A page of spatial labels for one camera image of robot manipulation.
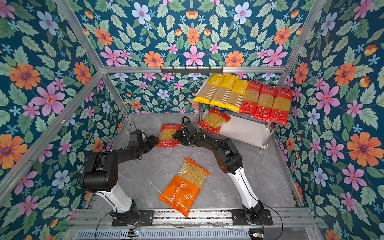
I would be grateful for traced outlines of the red fusilli pasta bag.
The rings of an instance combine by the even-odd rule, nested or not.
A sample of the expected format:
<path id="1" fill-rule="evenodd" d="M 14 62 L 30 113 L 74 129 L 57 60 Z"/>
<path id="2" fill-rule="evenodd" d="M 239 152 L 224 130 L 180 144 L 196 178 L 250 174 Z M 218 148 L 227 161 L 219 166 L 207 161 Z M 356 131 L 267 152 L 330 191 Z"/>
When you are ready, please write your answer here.
<path id="1" fill-rule="evenodd" d="M 181 124 L 163 124 L 159 136 L 158 148 L 174 148 L 180 143 L 173 136 L 179 130 L 182 130 Z"/>

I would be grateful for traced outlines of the red spaghetti bag front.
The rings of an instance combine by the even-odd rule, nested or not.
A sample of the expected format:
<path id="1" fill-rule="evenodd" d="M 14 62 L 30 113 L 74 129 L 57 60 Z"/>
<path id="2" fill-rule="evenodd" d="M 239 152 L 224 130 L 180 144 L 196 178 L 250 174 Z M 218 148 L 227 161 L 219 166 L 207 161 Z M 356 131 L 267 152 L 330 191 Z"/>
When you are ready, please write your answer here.
<path id="1" fill-rule="evenodd" d="M 239 109 L 241 114 L 253 115 L 256 113 L 260 91 L 263 84 L 257 80 L 251 80 L 248 84 L 242 105 Z"/>

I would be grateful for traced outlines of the red spaghetti bag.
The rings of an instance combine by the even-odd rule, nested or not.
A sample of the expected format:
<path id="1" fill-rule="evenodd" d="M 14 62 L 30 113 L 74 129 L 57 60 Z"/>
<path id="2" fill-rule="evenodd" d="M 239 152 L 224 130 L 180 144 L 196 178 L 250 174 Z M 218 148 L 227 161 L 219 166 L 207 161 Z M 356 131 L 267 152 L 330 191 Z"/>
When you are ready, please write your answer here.
<path id="1" fill-rule="evenodd" d="M 284 87 L 278 87 L 272 105 L 269 121 L 285 126 L 288 123 L 289 112 L 294 91 Z"/>
<path id="2" fill-rule="evenodd" d="M 239 109 L 241 114 L 253 115 L 256 113 L 260 91 L 263 84 L 257 80 L 251 80 L 248 84 L 242 105 Z"/>
<path id="3" fill-rule="evenodd" d="M 253 118 L 269 122 L 270 114 L 275 99 L 277 88 L 270 85 L 263 85 L 259 94 L 258 104 Z"/>

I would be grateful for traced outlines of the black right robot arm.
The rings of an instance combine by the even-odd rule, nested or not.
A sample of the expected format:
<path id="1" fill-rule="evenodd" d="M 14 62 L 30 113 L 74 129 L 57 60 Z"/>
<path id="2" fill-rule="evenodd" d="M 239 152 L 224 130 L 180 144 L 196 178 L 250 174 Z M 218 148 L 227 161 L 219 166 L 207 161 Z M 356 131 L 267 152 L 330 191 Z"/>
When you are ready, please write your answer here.
<path id="1" fill-rule="evenodd" d="M 255 225 L 261 220 L 265 211 L 264 205 L 254 193 L 245 174 L 243 158 L 231 139 L 217 139 L 199 132 L 186 116 L 182 117 L 182 129 L 173 137 L 183 146 L 211 151 L 222 172 L 231 178 L 239 192 L 247 222 Z"/>

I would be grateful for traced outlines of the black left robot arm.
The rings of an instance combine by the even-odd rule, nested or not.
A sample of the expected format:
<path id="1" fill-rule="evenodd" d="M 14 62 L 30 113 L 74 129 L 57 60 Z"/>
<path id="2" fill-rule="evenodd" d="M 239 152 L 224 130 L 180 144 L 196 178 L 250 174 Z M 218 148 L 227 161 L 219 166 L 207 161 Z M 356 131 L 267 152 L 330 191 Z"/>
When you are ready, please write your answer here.
<path id="1" fill-rule="evenodd" d="M 100 196 L 112 207 L 110 215 L 114 218 L 113 226 L 136 226 L 142 219 L 136 202 L 128 197 L 119 185 L 119 164 L 141 159 L 142 155 L 152 150 L 158 142 L 159 138 L 136 130 L 130 133 L 127 147 L 93 153 L 87 158 L 80 186 Z"/>

